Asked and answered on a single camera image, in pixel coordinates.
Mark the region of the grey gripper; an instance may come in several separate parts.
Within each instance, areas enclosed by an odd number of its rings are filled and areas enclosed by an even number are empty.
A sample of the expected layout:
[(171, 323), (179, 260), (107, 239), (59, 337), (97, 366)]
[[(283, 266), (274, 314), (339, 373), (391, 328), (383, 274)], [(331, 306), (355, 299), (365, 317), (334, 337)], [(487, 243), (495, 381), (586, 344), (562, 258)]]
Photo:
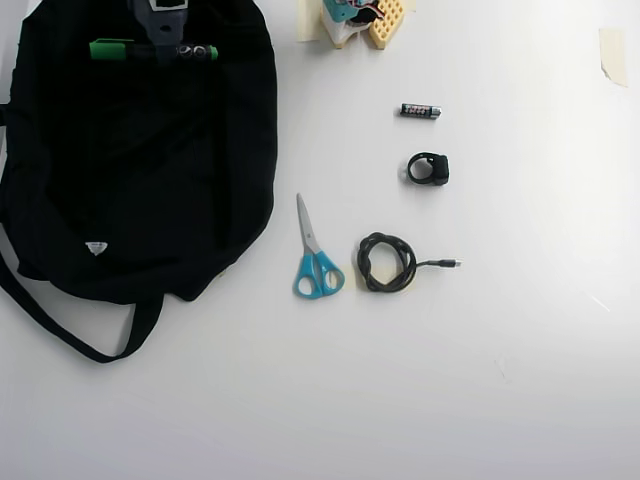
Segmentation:
[(189, 59), (189, 46), (183, 43), (188, 18), (188, 0), (143, 0), (149, 8), (132, 8), (137, 22), (144, 28), (161, 65)]

